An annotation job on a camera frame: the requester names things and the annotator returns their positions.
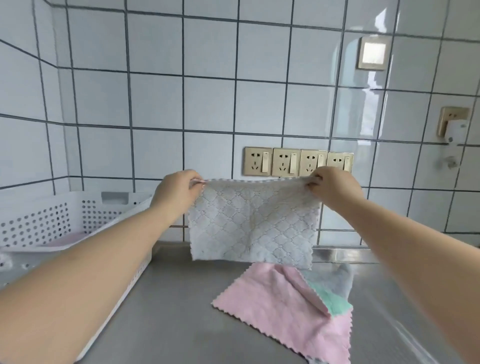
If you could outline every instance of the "pink cloth in basket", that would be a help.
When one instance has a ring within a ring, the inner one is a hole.
[[[329,364],[349,364],[352,310],[333,318],[309,298],[312,290],[299,274],[285,276],[281,265],[253,263],[213,302],[294,352]],[[292,284],[292,279],[302,281]]]

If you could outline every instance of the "person's left hand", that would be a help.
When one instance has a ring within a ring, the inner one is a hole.
[[[190,180],[194,178],[203,181],[194,170],[182,170],[165,176],[155,190],[150,208],[166,211],[172,221],[175,221],[187,212],[204,188],[202,182],[189,188]]]

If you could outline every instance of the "cloth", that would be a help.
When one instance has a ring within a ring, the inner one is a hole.
[[[188,214],[193,259],[311,268],[320,202],[307,182],[208,181]]]
[[[306,280],[293,267],[254,263],[212,305],[276,339],[309,363],[349,364],[352,306],[346,298],[352,286],[351,269],[343,264],[334,272],[312,277],[319,279]],[[322,295],[317,296],[306,282],[321,287]],[[325,292],[336,300],[317,305]]]

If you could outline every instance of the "hand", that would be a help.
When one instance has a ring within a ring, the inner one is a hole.
[[[165,176],[155,190],[150,208],[161,208],[172,221],[178,219],[187,212],[204,188],[202,182],[190,188],[190,180],[193,178],[203,181],[194,170],[182,170]]]
[[[336,212],[353,200],[365,198],[357,180],[346,170],[319,167],[311,176],[316,178],[308,184],[310,191]]]

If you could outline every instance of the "electrical socket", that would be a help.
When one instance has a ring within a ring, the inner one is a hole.
[[[299,149],[274,148],[272,158],[272,176],[298,176],[299,158]]]
[[[310,176],[318,167],[326,165],[327,154],[326,150],[302,149],[299,176]]]
[[[327,165],[352,172],[353,153],[328,153]]]
[[[245,147],[243,155],[243,175],[270,176],[272,169],[272,151],[272,148]]]

